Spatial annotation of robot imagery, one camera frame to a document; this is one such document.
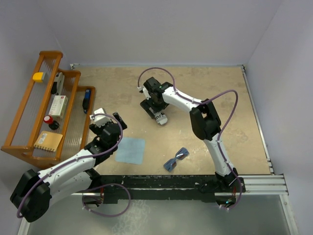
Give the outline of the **white printed glasses case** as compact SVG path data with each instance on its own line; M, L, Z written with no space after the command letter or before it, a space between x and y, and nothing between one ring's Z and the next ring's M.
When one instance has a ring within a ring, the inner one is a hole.
M165 125L168 122L168 118L163 111L155 112L152 108L149 108L152 113L152 118L156 121L158 125Z

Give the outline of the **blue cleaning cloth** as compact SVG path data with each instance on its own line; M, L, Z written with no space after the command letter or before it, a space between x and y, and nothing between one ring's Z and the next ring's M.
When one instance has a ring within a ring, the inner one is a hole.
M123 137L118 145L115 160L121 163L141 165L143 163L144 150L144 139Z

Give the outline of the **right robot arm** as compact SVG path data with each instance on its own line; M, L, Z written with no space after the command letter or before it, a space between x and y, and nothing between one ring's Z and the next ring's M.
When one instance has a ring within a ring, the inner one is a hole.
M174 88L173 84L169 82L161 84L153 77L146 80L143 87L137 88L145 95L140 106L159 125L165 125L168 121L164 114L168 105L189 113L194 135L205 143L212 157L218 188L230 191L235 186L238 173L222 142L221 120L213 102L193 98Z

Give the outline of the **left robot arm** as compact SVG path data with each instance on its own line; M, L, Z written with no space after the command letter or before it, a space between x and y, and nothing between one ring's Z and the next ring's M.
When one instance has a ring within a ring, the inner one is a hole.
M78 153L55 166L38 172L30 169L21 176L10 196L17 218L34 222L63 197L82 190L99 190L101 181L94 167L118 149L127 125L117 112L91 115L92 120L97 117L104 118L104 123L90 125L96 136Z

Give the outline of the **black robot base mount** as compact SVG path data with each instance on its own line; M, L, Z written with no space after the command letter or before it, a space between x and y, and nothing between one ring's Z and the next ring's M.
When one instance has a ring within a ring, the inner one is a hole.
M235 179L231 176L228 182L216 175L101 175L94 169L87 173L91 185L82 192L103 192L104 204L127 199L232 204L235 196L246 191L242 177Z

